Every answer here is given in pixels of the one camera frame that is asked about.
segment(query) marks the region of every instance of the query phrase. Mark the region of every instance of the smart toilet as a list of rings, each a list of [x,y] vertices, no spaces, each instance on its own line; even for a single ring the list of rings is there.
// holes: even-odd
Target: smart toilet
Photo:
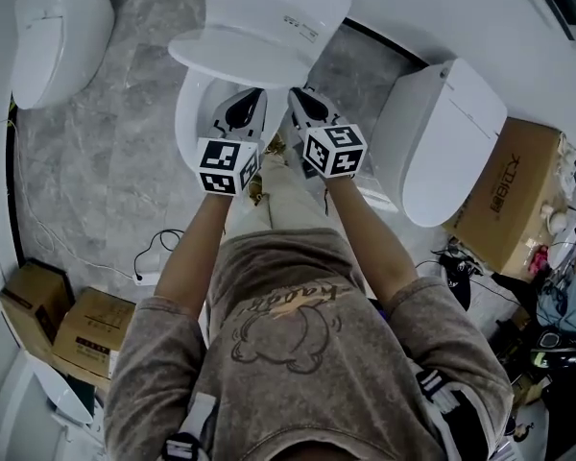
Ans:
[[[92,79],[113,28],[109,0],[16,0],[12,96],[22,109],[66,101]]]
[[[351,0],[205,0],[204,28],[176,36],[171,56],[188,66],[175,130],[185,163],[195,169],[199,137],[227,98],[263,88],[267,145],[288,109],[288,91],[303,86],[321,52],[348,15]]]

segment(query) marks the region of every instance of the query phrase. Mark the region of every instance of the cardboard box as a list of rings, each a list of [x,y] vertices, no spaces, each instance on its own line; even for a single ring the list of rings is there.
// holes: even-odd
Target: cardboard box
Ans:
[[[51,364],[61,320],[75,302],[65,272],[31,259],[0,291],[0,302],[24,348]]]
[[[133,303],[86,288],[58,330],[56,368],[107,391],[133,313]]]
[[[528,271],[553,236],[540,217],[549,204],[566,210],[555,175],[561,133],[508,118],[468,199],[444,228],[497,273],[531,281]]]

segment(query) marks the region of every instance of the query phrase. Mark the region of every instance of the beige pants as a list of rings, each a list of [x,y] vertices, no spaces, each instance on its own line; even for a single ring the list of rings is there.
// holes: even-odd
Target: beige pants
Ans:
[[[265,156],[260,170],[265,196],[252,211],[228,229],[223,241],[253,232],[331,228],[332,220],[307,192],[280,156]]]

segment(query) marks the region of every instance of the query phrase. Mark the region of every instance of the marble floor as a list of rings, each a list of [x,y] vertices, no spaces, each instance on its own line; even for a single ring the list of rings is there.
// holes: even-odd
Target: marble floor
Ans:
[[[115,27],[89,86],[66,104],[18,113],[21,162],[16,166],[22,176],[15,172],[15,196],[25,256],[64,268],[76,293],[91,285],[137,302],[153,288],[137,287],[131,279],[73,255],[130,276],[134,257],[156,232],[184,229],[195,214],[203,195],[180,157],[174,133],[186,68],[169,56],[166,46],[173,36],[203,26],[204,1],[111,3]],[[393,50],[342,26],[309,83],[371,137],[396,79],[415,70]],[[362,174],[360,183],[373,182],[369,166]],[[320,187],[311,190],[323,205]],[[445,244],[441,228],[426,230],[400,213],[379,213],[416,262],[431,259],[429,251]],[[156,271],[167,257],[156,242],[139,258],[137,269]],[[420,272],[434,274],[438,267],[426,263]],[[489,279],[483,282],[499,291]],[[469,314],[490,335],[494,319],[510,315],[515,307],[481,287],[472,291]]]

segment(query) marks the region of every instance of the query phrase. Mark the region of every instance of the fiducial marker cube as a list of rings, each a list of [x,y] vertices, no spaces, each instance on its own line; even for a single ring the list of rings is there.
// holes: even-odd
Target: fiducial marker cube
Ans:
[[[367,142],[356,125],[309,128],[303,158],[323,177],[356,174],[367,153]]]
[[[223,138],[199,138],[197,179],[201,189],[237,196],[260,169],[258,144]]]

